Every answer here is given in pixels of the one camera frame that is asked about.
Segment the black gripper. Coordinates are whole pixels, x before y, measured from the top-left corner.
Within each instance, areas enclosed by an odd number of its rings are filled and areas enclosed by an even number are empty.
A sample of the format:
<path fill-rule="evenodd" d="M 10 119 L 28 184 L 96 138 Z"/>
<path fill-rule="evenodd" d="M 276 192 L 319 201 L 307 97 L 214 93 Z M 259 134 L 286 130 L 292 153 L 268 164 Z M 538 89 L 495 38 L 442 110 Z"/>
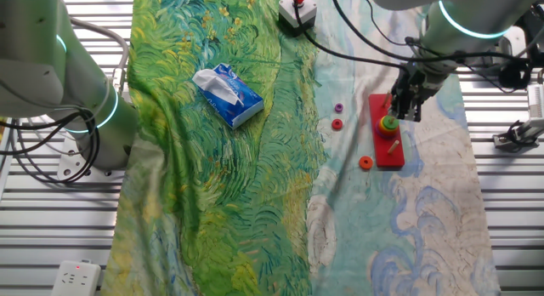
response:
<path fill-rule="evenodd" d="M 420 122 L 422 103 L 435 96 L 444 81 L 443 73 L 422 69 L 418 64 L 404 64 L 391 92 L 390 115 L 405 116 L 406 121 Z M 408 107 L 406 114 L 403 107 Z"/>

